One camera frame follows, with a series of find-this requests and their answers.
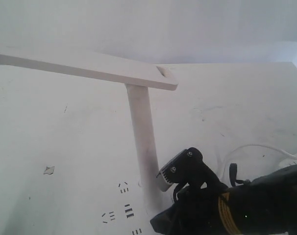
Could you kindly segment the black robot arm with sleeve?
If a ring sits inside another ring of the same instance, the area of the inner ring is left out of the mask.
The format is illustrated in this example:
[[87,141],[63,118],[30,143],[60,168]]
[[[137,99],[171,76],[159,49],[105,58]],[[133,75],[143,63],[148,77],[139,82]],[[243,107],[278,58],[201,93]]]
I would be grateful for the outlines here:
[[185,187],[150,224],[163,235],[297,235],[297,164],[236,187]]

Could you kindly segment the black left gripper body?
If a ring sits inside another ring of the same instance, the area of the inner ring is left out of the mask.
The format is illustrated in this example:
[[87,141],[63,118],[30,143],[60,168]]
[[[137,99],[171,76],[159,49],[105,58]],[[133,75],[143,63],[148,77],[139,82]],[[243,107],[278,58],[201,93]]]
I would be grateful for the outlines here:
[[220,181],[218,176],[203,161],[202,153],[190,147],[176,162],[176,173],[173,174],[174,202],[192,200],[202,201],[225,192],[228,186]]

